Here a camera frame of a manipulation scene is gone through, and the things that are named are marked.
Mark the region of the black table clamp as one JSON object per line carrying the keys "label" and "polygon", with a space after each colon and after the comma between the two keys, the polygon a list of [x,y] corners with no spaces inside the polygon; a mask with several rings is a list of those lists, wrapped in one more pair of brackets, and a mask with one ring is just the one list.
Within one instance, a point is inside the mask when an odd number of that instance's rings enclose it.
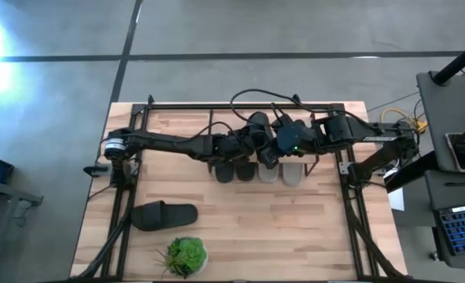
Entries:
{"label": "black table clamp", "polygon": [[110,175],[111,167],[109,165],[94,165],[88,166],[83,169],[83,171],[91,176],[92,178],[97,178],[101,176]]}

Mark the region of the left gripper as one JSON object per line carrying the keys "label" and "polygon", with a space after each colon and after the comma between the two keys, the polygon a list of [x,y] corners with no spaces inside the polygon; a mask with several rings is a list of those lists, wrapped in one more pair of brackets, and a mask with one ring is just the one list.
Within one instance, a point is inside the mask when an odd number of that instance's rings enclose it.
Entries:
{"label": "left gripper", "polygon": [[256,152],[247,151],[241,154],[241,146],[248,150],[255,150],[256,146],[250,135],[212,135],[212,162],[227,162],[238,159],[238,161],[255,161]]}

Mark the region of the dark metal stand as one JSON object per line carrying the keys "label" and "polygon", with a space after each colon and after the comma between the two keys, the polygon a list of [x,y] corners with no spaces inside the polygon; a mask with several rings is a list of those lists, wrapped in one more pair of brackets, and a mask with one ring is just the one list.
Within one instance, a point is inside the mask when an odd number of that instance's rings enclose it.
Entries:
{"label": "dark metal stand", "polygon": [[0,196],[10,197],[15,200],[24,200],[32,206],[39,206],[42,203],[43,196],[34,193],[28,193],[23,190],[13,188],[12,186],[0,183]]}

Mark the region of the black round pole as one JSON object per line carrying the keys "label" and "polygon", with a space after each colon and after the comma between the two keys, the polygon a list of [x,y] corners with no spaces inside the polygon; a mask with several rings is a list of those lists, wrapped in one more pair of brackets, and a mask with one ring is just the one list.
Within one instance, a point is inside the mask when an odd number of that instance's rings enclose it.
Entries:
{"label": "black round pole", "polygon": [[465,68],[465,50],[436,74],[431,74],[432,81],[438,86],[445,85],[454,75]]}

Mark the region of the grey side desk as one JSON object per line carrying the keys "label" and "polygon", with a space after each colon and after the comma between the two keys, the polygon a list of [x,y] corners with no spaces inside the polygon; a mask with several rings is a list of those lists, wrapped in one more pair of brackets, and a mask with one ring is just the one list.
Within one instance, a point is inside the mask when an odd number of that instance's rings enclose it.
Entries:
{"label": "grey side desk", "polygon": [[457,172],[446,134],[465,132],[465,76],[456,75],[438,86],[428,72],[416,75],[437,163],[442,171]]}
{"label": "grey side desk", "polygon": [[[465,174],[427,171],[425,173],[430,207],[433,214],[436,210],[465,206]],[[442,236],[442,228],[437,224],[432,228],[436,251],[432,256],[454,268],[465,269],[465,254],[452,255]]]}

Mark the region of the keyboard with coloured lights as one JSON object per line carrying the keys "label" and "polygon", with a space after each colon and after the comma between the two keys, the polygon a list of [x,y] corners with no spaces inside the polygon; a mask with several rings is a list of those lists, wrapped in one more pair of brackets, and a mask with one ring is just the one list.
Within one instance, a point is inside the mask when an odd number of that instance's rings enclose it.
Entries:
{"label": "keyboard with coloured lights", "polygon": [[465,254],[465,206],[435,211],[437,224],[452,255]]}

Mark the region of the black ribbed-strap slide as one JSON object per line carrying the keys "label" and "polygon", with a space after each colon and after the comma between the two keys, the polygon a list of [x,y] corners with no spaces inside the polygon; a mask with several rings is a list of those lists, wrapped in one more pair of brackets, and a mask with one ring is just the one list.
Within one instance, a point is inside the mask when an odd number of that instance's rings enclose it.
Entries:
{"label": "black ribbed-strap slide", "polygon": [[256,163],[235,164],[234,169],[242,182],[250,182],[256,175]]}
{"label": "black ribbed-strap slide", "polygon": [[215,167],[216,180],[228,183],[234,179],[234,165],[232,163],[219,164]]}

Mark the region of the wooden shelf with black frame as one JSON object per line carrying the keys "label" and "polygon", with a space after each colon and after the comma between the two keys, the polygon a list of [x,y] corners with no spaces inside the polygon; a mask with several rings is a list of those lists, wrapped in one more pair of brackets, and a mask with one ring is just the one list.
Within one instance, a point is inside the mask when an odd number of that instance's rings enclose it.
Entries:
{"label": "wooden shelf with black frame", "polygon": [[[310,126],[311,122],[311,113],[304,110],[295,110],[295,109],[283,109],[285,114],[288,114],[292,120],[301,119],[304,121],[306,126]],[[275,114],[272,110],[268,109],[239,109],[238,113],[244,116],[245,118],[250,117],[254,112],[264,112],[268,115],[269,122],[273,123],[275,121]],[[229,110],[219,110],[214,109],[212,114],[212,122],[224,122],[228,124],[232,129],[237,130],[246,125],[246,121],[239,119],[232,111]],[[222,124],[215,125],[211,129],[212,134],[227,134],[229,130]],[[282,176],[282,165],[286,163],[296,163],[303,164],[304,169],[307,167],[308,170],[311,169],[311,166],[319,162],[319,157],[314,155],[304,155],[303,157],[298,156],[285,156],[279,158],[279,176]],[[255,161],[248,161],[248,163],[256,163],[256,174],[258,174],[258,162],[257,156]]]}

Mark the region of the smartphone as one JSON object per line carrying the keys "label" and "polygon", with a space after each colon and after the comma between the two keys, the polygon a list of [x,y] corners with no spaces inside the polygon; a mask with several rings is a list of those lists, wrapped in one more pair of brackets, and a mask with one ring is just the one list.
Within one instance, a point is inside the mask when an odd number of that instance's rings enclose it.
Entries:
{"label": "smartphone", "polygon": [[465,144],[458,143],[459,134],[446,134],[445,140],[457,171],[465,172]]}

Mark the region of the black diagonal bar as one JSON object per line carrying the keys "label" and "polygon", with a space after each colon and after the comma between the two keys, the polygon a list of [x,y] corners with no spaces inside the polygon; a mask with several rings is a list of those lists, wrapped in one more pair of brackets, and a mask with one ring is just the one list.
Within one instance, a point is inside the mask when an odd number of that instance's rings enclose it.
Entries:
{"label": "black diagonal bar", "polygon": [[437,170],[439,168],[435,151],[427,153],[411,164],[402,167],[397,172],[392,173],[384,181],[386,191],[393,192],[410,182],[424,176],[425,171]]}

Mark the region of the white paper sheet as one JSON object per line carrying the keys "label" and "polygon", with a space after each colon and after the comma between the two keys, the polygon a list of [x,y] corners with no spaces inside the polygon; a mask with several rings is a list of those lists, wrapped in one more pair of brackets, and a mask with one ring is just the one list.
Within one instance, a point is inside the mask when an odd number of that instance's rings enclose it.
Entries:
{"label": "white paper sheet", "polygon": [[388,199],[392,210],[404,211],[404,191],[402,188],[388,193]]}

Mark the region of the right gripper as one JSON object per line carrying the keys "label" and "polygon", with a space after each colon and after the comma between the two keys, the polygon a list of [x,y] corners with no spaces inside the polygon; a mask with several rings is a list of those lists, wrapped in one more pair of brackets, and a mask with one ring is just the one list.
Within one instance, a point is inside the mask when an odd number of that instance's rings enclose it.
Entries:
{"label": "right gripper", "polygon": [[[275,136],[270,127],[261,127],[255,130],[255,148],[268,147]],[[316,130],[307,127],[302,120],[285,124],[277,130],[277,146],[285,155],[302,156],[304,154],[317,154]]]}

